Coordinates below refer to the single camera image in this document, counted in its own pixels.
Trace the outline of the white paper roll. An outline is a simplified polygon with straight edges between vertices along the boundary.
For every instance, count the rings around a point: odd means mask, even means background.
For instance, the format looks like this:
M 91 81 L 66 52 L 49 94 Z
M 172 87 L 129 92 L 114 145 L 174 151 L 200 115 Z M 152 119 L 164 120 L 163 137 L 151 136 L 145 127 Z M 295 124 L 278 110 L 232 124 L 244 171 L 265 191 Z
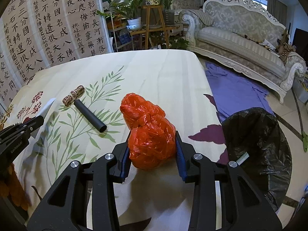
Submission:
M 50 108 L 51 108 L 53 102 L 55 101 L 55 99 L 56 99 L 56 98 L 51 98 L 51 99 L 46 103 L 46 105 L 43 107 L 43 109 L 42 109 L 41 111 L 39 111 L 38 115 L 39 115 L 39 116 L 42 116 L 43 119 L 45 119 L 45 117 L 46 117 L 48 111 L 50 110 Z M 39 128 L 36 129 L 36 130 L 34 130 L 34 131 L 31 133 L 31 136 L 32 136 L 33 138 L 36 138 L 36 136 L 37 136 L 37 134 L 38 134 L 38 131 L 39 131 Z

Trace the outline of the red plastic bag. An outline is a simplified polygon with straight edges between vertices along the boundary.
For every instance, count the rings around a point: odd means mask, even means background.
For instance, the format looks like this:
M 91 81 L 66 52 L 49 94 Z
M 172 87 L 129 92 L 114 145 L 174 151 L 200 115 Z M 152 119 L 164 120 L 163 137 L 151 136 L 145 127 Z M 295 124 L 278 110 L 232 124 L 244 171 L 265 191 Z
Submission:
M 154 169 L 175 156 L 176 128 L 160 106 L 129 93 L 122 99 L 120 111 L 131 131 L 128 148 L 136 168 Z

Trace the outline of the black tube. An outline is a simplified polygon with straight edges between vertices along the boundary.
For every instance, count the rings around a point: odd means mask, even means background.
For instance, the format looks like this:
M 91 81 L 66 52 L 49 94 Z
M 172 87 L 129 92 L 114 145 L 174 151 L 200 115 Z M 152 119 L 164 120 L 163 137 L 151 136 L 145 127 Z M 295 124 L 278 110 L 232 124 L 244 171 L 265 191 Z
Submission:
M 249 158 L 249 154 L 245 152 L 240 158 L 237 159 L 237 164 L 241 165 L 243 162 L 245 162 Z
M 86 120 L 93 125 L 93 127 L 103 133 L 107 129 L 107 125 L 103 123 L 92 111 L 90 111 L 80 100 L 74 101 L 75 107 L 86 118 Z

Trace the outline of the black trash bag bin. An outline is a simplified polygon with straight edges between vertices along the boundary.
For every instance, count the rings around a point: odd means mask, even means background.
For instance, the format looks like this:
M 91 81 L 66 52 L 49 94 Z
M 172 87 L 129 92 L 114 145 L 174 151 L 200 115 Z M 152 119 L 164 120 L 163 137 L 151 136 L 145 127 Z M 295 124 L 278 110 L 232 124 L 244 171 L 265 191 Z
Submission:
M 277 211 L 291 181 L 292 156 L 276 117 L 253 107 L 229 116 L 222 129 L 229 160 L 248 153 L 241 167 Z

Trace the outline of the floral cream tablecloth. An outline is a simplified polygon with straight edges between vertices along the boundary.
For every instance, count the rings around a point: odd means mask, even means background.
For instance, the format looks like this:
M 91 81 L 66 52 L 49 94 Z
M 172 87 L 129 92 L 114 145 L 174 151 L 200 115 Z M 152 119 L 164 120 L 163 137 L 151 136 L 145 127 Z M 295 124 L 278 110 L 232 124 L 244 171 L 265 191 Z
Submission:
M 4 129 L 38 116 L 56 98 L 36 138 L 12 162 L 26 197 L 19 214 L 1 213 L 1 230 L 192 230 L 193 221 L 216 228 L 216 183 L 184 182 L 176 154 L 157 168 L 131 162 L 123 183 L 112 180 L 112 151 L 128 143 L 120 111 L 126 94 L 160 106 L 191 144 L 215 164 L 226 146 L 213 94 L 198 57 L 183 50 L 128 51 L 92 56 L 43 69 L 7 109 Z M 80 100 L 107 129 L 99 133 L 75 107 Z

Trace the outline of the purple cloth on floor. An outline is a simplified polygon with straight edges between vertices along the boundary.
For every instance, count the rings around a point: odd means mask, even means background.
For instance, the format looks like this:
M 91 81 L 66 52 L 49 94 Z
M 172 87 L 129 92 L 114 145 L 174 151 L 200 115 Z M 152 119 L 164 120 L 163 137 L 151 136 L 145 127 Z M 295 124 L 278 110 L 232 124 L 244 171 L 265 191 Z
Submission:
M 205 62 L 205 75 L 213 93 L 220 121 L 232 114 L 260 107 L 270 114 L 268 90 L 254 80 L 211 62 Z

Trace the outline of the calligraphy folding screen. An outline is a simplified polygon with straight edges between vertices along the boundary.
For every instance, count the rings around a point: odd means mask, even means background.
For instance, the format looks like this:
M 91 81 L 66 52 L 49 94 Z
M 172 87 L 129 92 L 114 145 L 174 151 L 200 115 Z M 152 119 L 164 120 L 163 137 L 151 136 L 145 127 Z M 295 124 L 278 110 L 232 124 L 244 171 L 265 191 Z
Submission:
M 1 16 L 1 109 L 43 69 L 112 51 L 102 0 L 11 0 Z

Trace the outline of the green object on floor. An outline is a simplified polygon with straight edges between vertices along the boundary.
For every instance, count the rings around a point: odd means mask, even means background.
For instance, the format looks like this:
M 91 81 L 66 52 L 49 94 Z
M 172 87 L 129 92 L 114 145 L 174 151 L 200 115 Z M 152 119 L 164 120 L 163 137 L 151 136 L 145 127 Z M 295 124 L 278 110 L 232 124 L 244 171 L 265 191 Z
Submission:
M 304 152 L 307 152 L 308 151 L 308 135 L 305 133 L 305 131 L 302 132 L 302 142 L 303 142 Z

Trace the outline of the wooden plant stand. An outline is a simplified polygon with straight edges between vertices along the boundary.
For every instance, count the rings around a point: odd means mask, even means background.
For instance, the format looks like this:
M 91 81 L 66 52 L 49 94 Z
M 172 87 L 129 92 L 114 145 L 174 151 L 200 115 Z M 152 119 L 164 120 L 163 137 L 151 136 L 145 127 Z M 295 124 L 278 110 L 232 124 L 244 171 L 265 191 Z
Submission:
M 152 32 L 163 32 L 163 36 L 165 39 L 166 43 L 166 48 L 170 48 L 170 32 L 172 30 L 178 30 L 180 28 L 179 24 L 174 24 L 174 25 L 166 25 L 163 17 L 163 12 L 162 12 L 162 6 L 161 5 L 144 5 L 141 7 L 141 12 L 145 10 L 146 11 L 146 23 L 145 25 L 141 25 L 139 29 L 128 29 L 128 32 L 130 33 L 131 37 L 134 35 L 140 35 L 142 37 L 143 34 L 145 34 L 145 49 L 148 49 L 149 45 L 149 38 L 150 38 L 150 33 Z M 152 10 L 157 10 L 158 15 L 159 15 L 159 22 L 155 26 L 150 25 L 150 16 L 151 16 L 151 11 Z

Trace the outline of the ornate white sofa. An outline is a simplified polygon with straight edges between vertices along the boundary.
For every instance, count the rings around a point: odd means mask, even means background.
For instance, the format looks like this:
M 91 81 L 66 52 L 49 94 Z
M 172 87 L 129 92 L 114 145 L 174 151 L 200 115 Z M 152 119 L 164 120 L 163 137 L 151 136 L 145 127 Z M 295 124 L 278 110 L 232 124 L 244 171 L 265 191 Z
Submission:
M 181 10 L 178 19 L 188 26 L 189 51 L 261 82 L 280 103 L 295 77 L 305 76 L 305 60 L 289 45 L 287 28 L 252 0 L 207 0 L 201 10 Z

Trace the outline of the potted plant white pot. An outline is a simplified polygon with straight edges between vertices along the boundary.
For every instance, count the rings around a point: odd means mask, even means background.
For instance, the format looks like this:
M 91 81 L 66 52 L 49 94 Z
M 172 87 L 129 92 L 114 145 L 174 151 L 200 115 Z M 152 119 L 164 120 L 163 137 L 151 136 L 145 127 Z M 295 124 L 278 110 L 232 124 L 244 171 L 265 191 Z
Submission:
M 128 0 L 126 2 L 112 1 L 109 5 L 108 12 L 101 12 L 97 10 L 97 14 L 105 18 L 125 18 L 133 20 L 138 18 L 138 11 L 144 0 Z

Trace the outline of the dark covered cabinet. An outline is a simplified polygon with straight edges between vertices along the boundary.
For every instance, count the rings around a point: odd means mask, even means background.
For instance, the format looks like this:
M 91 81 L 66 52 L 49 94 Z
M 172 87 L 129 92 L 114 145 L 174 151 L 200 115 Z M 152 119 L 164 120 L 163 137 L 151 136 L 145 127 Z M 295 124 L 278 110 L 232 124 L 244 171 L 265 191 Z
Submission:
M 296 28 L 293 37 L 293 45 L 296 47 L 296 52 L 305 60 L 307 64 L 308 59 L 308 32 Z

